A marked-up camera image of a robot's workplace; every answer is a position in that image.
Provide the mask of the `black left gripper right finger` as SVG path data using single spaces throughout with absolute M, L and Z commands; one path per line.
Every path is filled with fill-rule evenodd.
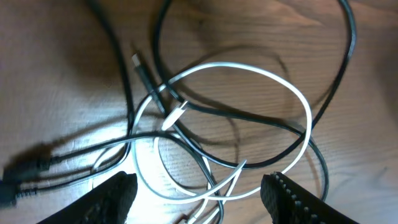
M 280 172 L 263 176 L 260 194 L 273 224 L 358 224 Z

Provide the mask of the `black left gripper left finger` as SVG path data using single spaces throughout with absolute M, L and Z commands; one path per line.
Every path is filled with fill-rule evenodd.
M 120 171 L 39 224 L 124 224 L 137 195 L 137 175 Z

